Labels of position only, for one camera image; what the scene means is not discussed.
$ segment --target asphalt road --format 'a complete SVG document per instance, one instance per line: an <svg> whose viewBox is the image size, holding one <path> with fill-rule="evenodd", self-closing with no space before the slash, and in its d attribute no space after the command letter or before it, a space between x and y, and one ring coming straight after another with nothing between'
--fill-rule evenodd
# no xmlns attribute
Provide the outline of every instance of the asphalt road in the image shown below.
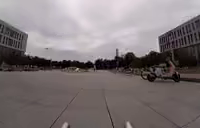
<svg viewBox="0 0 200 128"><path fill-rule="evenodd" d="M96 73L0 72L0 128L200 128L200 83Z"/></svg>

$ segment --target building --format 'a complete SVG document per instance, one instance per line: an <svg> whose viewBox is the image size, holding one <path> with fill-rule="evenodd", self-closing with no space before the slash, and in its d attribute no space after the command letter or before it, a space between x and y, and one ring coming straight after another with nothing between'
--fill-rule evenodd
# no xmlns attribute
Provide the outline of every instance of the building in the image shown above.
<svg viewBox="0 0 200 128"><path fill-rule="evenodd" d="M160 52L200 62L200 15L159 36Z"/></svg>
<svg viewBox="0 0 200 128"><path fill-rule="evenodd" d="M23 55L28 35L0 20L0 63L12 54Z"/></svg>

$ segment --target street lamp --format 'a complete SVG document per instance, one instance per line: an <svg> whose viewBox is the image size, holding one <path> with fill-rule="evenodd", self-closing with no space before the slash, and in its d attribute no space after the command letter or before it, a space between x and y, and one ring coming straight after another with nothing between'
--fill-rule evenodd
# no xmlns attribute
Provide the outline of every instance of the street lamp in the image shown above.
<svg viewBox="0 0 200 128"><path fill-rule="evenodd" d="M52 60L51 60L51 57L48 56L48 58L49 58L49 60L50 60L49 66L50 66L50 68L52 68Z"/></svg>

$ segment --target curb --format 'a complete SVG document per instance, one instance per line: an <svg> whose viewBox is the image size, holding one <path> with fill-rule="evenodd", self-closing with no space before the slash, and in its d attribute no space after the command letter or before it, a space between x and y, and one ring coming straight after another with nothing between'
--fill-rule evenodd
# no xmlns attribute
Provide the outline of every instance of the curb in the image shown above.
<svg viewBox="0 0 200 128"><path fill-rule="evenodd" d="M119 72L119 73L125 74L125 75L137 75L137 76L139 76L139 74L133 74L133 73L128 73L128 72ZM198 78L185 78L185 77L182 77L182 76L181 76L181 81L200 83L200 79L198 79Z"/></svg>
<svg viewBox="0 0 200 128"><path fill-rule="evenodd" d="M200 83L200 79L198 79L198 78L182 78L181 77L181 81Z"/></svg>

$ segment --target overcast sky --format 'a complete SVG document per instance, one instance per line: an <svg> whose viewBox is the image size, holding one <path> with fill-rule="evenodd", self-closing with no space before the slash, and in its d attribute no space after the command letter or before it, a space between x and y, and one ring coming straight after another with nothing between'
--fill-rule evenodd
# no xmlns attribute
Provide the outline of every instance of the overcast sky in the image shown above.
<svg viewBox="0 0 200 128"><path fill-rule="evenodd" d="M0 0L0 19L28 33L26 52L54 60L158 51L159 35L198 14L200 0Z"/></svg>

